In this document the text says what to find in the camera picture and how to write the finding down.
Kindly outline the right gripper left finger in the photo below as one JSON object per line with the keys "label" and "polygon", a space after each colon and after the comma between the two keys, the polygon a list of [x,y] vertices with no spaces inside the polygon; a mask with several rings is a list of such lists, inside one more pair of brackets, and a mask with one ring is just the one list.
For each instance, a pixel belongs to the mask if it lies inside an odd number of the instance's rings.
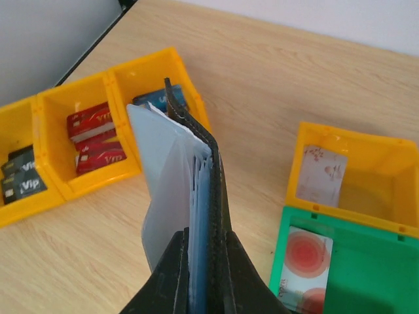
{"label": "right gripper left finger", "polygon": [[188,246],[188,228],[174,233],[150,278],[120,313],[188,313]]}

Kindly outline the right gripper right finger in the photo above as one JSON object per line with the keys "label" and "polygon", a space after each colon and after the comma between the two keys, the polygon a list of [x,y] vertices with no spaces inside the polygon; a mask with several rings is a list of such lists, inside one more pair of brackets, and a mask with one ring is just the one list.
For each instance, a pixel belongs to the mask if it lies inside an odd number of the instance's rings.
{"label": "right gripper right finger", "polygon": [[221,295],[225,313],[288,312],[265,285],[233,231],[225,233],[225,256],[221,269]]}

